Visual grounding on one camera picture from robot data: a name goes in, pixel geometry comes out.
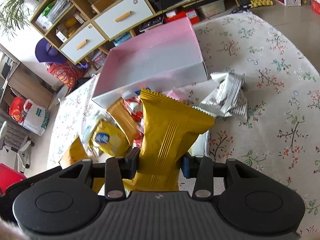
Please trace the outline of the pink snack pack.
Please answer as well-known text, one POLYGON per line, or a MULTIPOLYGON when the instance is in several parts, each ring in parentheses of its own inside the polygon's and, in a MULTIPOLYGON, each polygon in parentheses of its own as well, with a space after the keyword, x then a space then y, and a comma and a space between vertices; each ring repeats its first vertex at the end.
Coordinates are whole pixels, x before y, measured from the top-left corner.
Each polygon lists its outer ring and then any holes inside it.
POLYGON ((167 97, 186 104, 191 103, 189 97, 179 89, 172 89, 166 94, 167 97))

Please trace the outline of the red candy pack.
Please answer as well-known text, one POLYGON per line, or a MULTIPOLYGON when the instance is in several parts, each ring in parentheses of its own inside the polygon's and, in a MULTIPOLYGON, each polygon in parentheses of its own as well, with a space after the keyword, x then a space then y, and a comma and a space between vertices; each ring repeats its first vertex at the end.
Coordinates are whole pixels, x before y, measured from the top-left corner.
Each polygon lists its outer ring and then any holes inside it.
POLYGON ((133 120, 140 122, 143 119, 143 104, 140 101, 140 96, 124 99, 124 105, 133 120))
POLYGON ((139 125, 138 125, 138 135, 135 137, 135 139, 133 140, 132 143, 132 147, 138 147, 141 148, 142 146, 142 142, 143 142, 143 138, 144 138, 144 120, 141 119, 139 125))

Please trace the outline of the gold foil snack pack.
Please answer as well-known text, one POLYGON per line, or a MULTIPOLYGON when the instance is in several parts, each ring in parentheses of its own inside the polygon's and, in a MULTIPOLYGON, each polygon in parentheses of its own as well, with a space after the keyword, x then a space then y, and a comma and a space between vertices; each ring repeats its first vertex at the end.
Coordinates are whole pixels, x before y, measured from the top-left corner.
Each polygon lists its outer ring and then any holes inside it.
POLYGON ((129 144, 132 146, 133 141, 139 135, 138 124, 126 110, 123 98, 119 97, 114 103, 112 103, 112 105, 108 107, 107 112, 124 132, 129 144))

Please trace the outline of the red gift bag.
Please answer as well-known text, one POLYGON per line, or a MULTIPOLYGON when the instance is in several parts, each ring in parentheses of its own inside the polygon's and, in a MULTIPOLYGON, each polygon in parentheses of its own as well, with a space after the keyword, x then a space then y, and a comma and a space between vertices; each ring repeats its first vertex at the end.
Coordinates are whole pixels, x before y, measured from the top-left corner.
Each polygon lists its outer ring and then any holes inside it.
POLYGON ((52 63, 47 69, 47 72, 56 77, 68 88, 73 88, 76 81, 84 77, 86 71, 72 64, 52 63))

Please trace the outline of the yellow blue-logo cracker pack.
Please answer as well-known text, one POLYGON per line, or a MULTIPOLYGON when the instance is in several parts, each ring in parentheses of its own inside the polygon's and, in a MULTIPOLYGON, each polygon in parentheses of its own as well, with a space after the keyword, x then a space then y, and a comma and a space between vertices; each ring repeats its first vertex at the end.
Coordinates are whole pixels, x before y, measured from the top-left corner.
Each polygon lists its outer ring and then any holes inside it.
POLYGON ((97 123, 89 144, 110 156, 124 156, 130 147, 122 130, 105 119, 97 123))

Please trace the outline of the white shopping bag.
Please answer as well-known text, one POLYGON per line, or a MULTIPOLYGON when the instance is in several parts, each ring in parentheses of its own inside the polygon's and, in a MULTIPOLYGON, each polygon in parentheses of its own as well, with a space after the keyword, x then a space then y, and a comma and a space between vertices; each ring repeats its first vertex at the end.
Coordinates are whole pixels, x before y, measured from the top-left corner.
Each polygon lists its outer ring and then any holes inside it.
POLYGON ((41 136, 47 128, 50 111, 30 99, 15 97, 9 107, 9 115, 25 129, 41 136))

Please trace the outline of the red candy pack lower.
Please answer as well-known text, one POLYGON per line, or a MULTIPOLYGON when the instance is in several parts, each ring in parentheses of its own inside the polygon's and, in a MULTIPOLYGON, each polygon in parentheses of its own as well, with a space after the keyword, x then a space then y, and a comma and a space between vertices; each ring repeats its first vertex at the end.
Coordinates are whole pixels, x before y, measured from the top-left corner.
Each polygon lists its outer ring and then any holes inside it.
POLYGON ((143 138, 144 138, 144 120, 141 119, 139 125, 138 125, 138 135, 135 137, 135 139, 133 140, 132 143, 132 147, 138 147, 141 148, 142 146, 142 142, 143 142, 143 138))

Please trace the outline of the floral tablecloth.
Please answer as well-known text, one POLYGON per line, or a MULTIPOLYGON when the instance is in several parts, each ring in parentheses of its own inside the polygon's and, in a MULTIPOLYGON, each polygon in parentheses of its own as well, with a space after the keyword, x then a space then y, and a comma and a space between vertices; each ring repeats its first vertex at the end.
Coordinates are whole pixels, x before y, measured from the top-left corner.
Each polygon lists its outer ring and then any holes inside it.
MULTIPOLYGON (((208 79, 176 89, 202 110, 200 102, 218 86, 210 74, 234 73, 244 76, 248 101, 246 121, 215 117, 209 156, 216 163, 238 160, 295 191, 303 211, 297 233, 319 239, 319 73, 289 39, 253 13, 222 16, 193 29, 208 79)), ((85 118, 108 109, 92 100, 99 75, 62 100, 49 168, 79 138, 85 118)))

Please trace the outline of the red box under cabinet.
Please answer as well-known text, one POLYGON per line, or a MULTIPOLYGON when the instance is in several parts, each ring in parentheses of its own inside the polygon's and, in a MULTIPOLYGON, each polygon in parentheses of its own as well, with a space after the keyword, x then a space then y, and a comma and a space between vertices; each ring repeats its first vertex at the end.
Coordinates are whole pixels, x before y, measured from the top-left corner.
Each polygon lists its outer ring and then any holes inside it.
POLYGON ((165 14, 165 23, 169 23, 181 18, 189 18, 192 25, 195 25, 200 22, 199 16, 195 9, 191 10, 172 10, 165 14))

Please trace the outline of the red candy pack upper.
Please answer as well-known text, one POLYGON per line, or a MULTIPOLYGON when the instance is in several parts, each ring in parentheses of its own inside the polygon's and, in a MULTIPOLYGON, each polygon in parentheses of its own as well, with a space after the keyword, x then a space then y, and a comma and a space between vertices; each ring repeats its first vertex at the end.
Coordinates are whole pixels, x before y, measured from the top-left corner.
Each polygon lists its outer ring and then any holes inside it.
POLYGON ((133 120, 140 122, 143 119, 143 104, 140 101, 140 96, 124 99, 124 105, 133 120))

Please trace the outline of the pink open cardboard box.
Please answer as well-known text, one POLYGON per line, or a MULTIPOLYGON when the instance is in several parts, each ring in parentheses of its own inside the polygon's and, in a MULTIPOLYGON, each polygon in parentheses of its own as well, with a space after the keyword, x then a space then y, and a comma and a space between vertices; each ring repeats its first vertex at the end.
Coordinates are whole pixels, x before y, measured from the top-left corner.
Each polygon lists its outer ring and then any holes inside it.
POLYGON ((143 88, 166 92, 208 79, 200 46, 184 17, 140 34, 109 52, 92 100, 108 108, 143 88))

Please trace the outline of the white nut pack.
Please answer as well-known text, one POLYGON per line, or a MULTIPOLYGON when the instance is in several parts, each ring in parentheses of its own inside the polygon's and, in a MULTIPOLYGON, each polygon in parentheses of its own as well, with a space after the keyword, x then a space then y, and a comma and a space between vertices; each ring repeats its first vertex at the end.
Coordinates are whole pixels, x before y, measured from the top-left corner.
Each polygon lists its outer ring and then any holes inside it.
POLYGON ((189 148, 188 153, 198 158, 209 157, 209 140, 210 130, 198 136, 191 148, 189 148))
POLYGON ((218 86, 200 102, 199 107, 214 117, 236 116, 246 121, 248 101, 242 89, 245 84, 244 76, 213 72, 210 77, 215 83, 218 83, 218 86))

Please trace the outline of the wooden white drawer cabinet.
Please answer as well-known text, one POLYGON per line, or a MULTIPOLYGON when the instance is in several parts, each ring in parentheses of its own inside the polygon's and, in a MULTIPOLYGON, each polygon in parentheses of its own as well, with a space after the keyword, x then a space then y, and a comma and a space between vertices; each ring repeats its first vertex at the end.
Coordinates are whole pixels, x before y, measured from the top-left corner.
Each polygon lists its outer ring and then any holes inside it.
POLYGON ((59 52, 73 64, 87 61, 93 69, 94 63, 89 54, 96 49, 108 54, 103 45, 119 35, 130 32, 135 36, 134 28, 155 16, 155 11, 147 0, 117 0, 96 14, 87 0, 68 0, 69 6, 51 26, 39 26, 39 16, 55 0, 44 0, 30 19, 31 25, 59 52), (58 26, 65 23, 75 13, 84 16, 84 23, 77 22, 76 30, 62 41, 57 36, 58 26))

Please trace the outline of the plain yellow snack bag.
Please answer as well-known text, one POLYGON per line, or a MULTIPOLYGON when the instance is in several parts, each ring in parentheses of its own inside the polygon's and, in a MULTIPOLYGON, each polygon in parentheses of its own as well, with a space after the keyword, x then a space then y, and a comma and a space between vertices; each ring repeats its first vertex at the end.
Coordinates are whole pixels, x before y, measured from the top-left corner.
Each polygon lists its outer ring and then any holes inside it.
POLYGON ((143 89, 144 138, 135 177, 124 179, 129 191, 178 191, 179 159, 215 118, 198 108, 143 89))

